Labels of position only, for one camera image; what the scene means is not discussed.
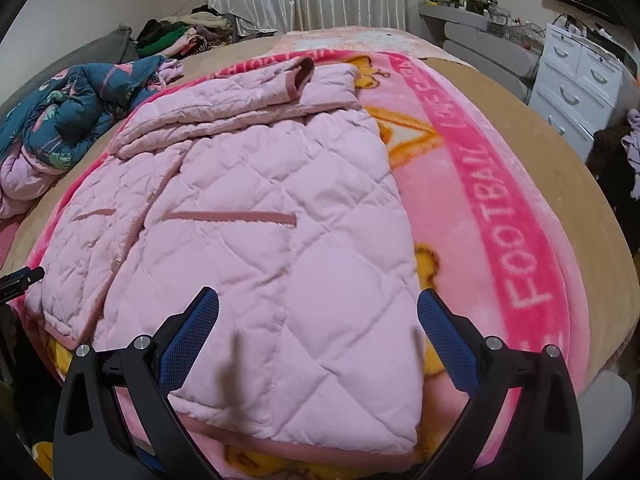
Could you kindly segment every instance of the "blue textured pad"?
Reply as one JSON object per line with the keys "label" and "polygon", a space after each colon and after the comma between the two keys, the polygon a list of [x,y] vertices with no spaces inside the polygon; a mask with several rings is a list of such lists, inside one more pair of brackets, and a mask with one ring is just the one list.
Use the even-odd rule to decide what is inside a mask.
{"label": "blue textured pad", "polygon": [[453,323],[428,290],[418,297],[418,320],[457,390],[478,388],[478,361]]}
{"label": "blue textured pad", "polygon": [[208,290],[162,354],[158,386],[164,396],[184,384],[218,319],[219,309],[216,291]]}

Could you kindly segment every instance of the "quilted fabric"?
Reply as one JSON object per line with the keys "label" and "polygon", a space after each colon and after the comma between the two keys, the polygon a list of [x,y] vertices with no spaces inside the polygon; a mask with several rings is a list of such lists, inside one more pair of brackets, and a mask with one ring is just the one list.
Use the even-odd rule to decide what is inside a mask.
{"label": "quilted fabric", "polygon": [[424,354],[411,229],[357,69],[312,70],[296,58],[143,105],[66,206],[26,306],[68,347],[103,350],[211,286],[220,316],[170,395],[178,412],[410,457]]}

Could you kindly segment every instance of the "drawer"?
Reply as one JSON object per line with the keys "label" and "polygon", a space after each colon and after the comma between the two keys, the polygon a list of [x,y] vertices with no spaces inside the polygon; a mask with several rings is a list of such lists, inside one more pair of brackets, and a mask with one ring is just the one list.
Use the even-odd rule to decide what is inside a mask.
{"label": "drawer", "polygon": [[575,76],[563,73],[548,60],[538,70],[536,86],[542,85],[554,95],[554,106],[579,120],[591,133],[605,128],[613,115],[613,107],[596,92],[580,86]]}
{"label": "drawer", "polygon": [[582,45],[572,40],[569,35],[547,29],[542,57],[564,65],[571,73],[575,74],[578,70],[581,49]]}
{"label": "drawer", "polygon": [[561,135],[582,161],[587,160],[593,146],[593,138],[574,118],[566,116],[553,105],[552,96],[545,94],[543,89],[534,88],[529,107]]}
{"label": "drawer", "polygon": [[618,101],[622,77],[623,73],[620,67],[615,66],[593,50],[584,47],[580,52],[578,79],[613,107]]}

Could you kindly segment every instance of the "mattress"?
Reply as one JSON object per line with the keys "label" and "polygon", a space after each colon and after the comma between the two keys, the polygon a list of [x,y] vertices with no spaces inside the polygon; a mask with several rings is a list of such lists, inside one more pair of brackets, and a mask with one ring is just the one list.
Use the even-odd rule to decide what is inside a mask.
{"label": "mattress", "polygon": [[[277,43],[278,38],[260,38],[189,57],[183,62],[184,78],[178,84],[262,56]],[[443,59],[424,62],[449,79],[494,125],[561,221],[578,259],[588,297],[591,348],[586,381],[591,381],[622,351],[640,314],[640,286],[634,264],[606,199],[571,147],[508,90],[469,66]],[[2,274],[24,265],[60,197],[104,151],[117,127],[105,134],[27,215]]]}

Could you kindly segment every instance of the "metal pivot bolt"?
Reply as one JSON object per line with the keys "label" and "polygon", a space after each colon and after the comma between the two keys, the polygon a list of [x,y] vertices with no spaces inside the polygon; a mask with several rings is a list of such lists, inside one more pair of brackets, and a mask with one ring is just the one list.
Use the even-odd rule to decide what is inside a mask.
{"label": "metal pivot bolt", "polygon": [[491,337],[488,337],[487,339],[485,339],[484,343],[491,350],[499,350],[503,346],[502,339],[500,339],[499,337],[493,336],[493,335]]}
{"label": "metal pivot bolt", "polygon": [[91,350],[91,347],[89,345],[80,345],[76,349],[76,355],[78,357],[84,357],[85,355],[87,355],[89,353],[89,350]]}
{"label": "metal pivot bolt", "polygon": [[133,342],[133,346],[135,346],[138,350],[144,350],[151,344],[151,338],[148,335],[141,335],[136,338]]}
{"label": "metal pivot bolt", "polygon": [[546,354],[549,357],[558,357],[560,355],[560,349],[556,345],[549,345],[546,347]]}

